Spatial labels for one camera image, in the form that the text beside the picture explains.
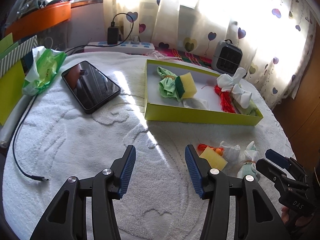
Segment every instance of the blue gripper pad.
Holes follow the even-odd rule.
[[[184,151],[185,160],[191,177],[191,181],[196,193],[200,198],[204,197],[204,189],[202,187],[202,176],[196,164],[196,161],[191,153],[189,146]]]
[[[266,151],[266,158],[283,169],[288,169],[290,167],[288,160],[272,149]]]
[[[120,175],[120,185],[119,185],[119,189],[118,189],[119,198],[122,198],[123,195],[127,193],[132,170],[133,170],[134,164],[136,162],[136,148],[133,145],[128,146],[122,159],[123,158],[126,158],[126,163],[124,164],[124,168],[123,168],[121,175]]]

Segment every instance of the phone screen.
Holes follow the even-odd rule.
[[[85,109],[95,107],[120,89],[87,61],[66,70],[62,76]]]

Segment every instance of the plaid cloth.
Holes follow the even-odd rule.
[[[177,60],[212,69],[212,60],[209,58],[193,55],[192,53],[183,52],[176,49],[163,49],[159,47],[155,47],[155,49],[168,57],[179,57],[180,59]]]

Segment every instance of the white power strip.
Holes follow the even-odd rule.
[[[94,51],[113,51],[122,52],[126,54],[146,54],[155,49],[152,43],[140,42],[139,44],[131,44],[130,41],[126,41],[119,46],[110,47],[106,41],[101,42],[90,42],[88,45],[97,45],[101,47],[84,47],[84,52],[94,52]]]

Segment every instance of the black and white stripes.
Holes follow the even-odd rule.
[[[0,61],[0,78],[4,76],[4,74],[20,59],[22,59],[26,54],[28,54],[33,48],[38,46],[37,36],[33,36],[32,38],[26,40],[22,44],[20,44],[17,48],[8,53],[3,59]]]

